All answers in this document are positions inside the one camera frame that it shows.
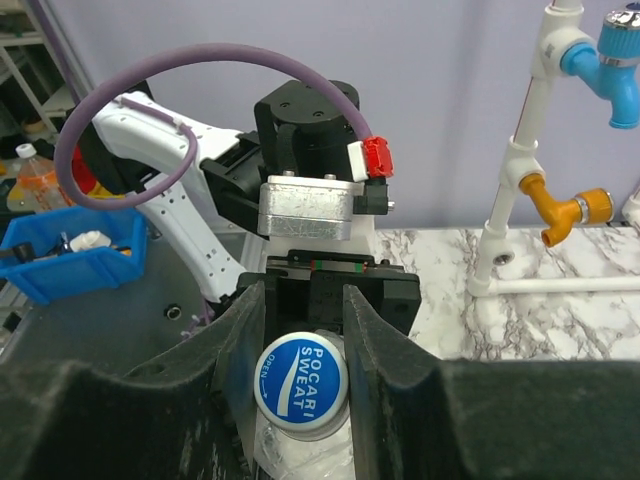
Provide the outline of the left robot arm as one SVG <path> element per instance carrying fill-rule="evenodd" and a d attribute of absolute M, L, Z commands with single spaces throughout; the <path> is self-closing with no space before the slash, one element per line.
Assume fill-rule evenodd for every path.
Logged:
<path fill-rule="evenodd" d="M 252 132 L 213 127 L 129 91 L 81 125 L 92 168 L 112 163 L 126 198 L 153 222 L 217 313 L 265 287 L 265 337 L 343 330 L 343 289 L 357 287 L 408 333 L 417 276 L 373 255 L 375 220 L 392 210 L 393 163 L 379 137 L 359 140 L 310 86 L 289 81 L 258 101 Z"/>

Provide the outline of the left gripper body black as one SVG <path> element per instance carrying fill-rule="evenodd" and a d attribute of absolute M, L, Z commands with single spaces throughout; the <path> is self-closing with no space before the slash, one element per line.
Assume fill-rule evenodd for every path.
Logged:
<path fill-rule="evenodd" d="M 419 310 L 419 277 L 372 255 L 291 250 L 270 256 L 263 273 L 243 273 L 239 293 L 265 287 L 265 344 L 295 331 L 343 333 L 343 287 L 353 285 L 374 310 L 408 334 Z"/>

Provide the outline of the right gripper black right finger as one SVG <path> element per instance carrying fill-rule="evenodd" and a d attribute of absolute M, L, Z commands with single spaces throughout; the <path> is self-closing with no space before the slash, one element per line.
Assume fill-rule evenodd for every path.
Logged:
<path fill-rule="evenodd" d="M 635 361 L 441 360 L 344 290 L 360 479 L 635 479 Z"/>

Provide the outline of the clear plastic bottle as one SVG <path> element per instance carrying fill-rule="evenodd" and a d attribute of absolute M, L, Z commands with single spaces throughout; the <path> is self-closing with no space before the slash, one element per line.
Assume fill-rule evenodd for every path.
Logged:
<path fill-rule="evenodd" d="M 350 408 L 349 418 L 336 433 L 305 442 L 275 428 L 257 407 L 254 458 L 273 479 L 354 479 Z"/>

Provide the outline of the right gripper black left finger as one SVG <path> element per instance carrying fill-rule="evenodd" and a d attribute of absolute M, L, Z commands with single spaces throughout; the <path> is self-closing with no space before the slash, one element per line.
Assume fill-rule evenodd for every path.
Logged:
<path fill-rule="evenodd" d="M 1 369 L 5 479 L 248 479 L 265 288 L 123 376 L 67 360 Z"/>

